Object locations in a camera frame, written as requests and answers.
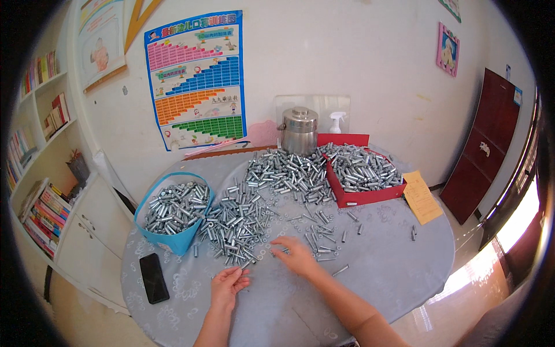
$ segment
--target white spray bottle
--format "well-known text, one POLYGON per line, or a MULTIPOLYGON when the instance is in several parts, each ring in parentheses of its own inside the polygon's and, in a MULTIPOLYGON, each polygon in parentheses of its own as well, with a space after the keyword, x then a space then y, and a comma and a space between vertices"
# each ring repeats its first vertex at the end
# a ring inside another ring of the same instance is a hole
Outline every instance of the white spray bottle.
POLYGON ((330 114, 330 118, 333 119, 333 122, 334 122, 330 128, 330 133, 341 134, 341 129, 339 128, 339 119, 343 120, 343 116, 346 114, 347 113, 345 112, 333 112, 330 114))

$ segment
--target yellow paper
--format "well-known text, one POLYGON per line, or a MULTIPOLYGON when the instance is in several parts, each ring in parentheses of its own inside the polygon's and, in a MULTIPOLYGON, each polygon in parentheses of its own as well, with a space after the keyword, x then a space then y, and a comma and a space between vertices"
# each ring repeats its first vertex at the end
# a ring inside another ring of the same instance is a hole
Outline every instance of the yellow paper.
POLYGON ((426 182, 420 176, 419 170, 403 173, 403 178, 407 181, 404 191, 405 198, 420 225, 424 225, 443 214, 441 207, 434 200, 426 182))

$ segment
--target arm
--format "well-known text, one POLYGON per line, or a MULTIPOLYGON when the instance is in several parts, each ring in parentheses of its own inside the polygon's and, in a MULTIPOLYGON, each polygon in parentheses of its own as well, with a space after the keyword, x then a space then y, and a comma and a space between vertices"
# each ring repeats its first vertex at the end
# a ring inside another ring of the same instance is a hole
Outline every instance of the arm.
POLYGON ((345 329, 362 347, 408 346, 369 303, 339 283, 310 255, 308 247, 296 237, 279 237, 272 244, 289 248, 289 255, 275 248, 271 252, 296 274, 308 280, 324 297, 345 329))
POLYGON ((193 347, 226 347, 228 345, 231 312, 235 307, 235 295, 250 284, 248 270, 238 266, 222 270, 212 280, 210 308, 204 317, 203 327, 193 347))

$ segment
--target stainless steel container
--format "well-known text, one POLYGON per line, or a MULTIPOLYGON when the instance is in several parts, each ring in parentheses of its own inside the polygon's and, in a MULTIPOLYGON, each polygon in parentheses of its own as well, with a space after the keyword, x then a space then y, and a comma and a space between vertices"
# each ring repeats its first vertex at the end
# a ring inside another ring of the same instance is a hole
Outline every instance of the stainless steel container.
POLYGON ((293 107, 283 112, 281 147, 296 155, 311 155, 318 140, 318 114, 306 107, 293 107))

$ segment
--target black phone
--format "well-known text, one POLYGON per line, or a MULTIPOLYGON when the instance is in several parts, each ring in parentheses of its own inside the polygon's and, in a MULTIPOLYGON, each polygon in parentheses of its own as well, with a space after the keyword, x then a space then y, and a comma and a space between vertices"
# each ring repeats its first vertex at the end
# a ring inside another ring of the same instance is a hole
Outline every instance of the black phone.
POLYGON ((140 271, 143 274, 144 289, 147 291, 148 302, 161 303, 170 298, 166 282, 160 267, 158 254, 149 254, 139 259, 140 271))

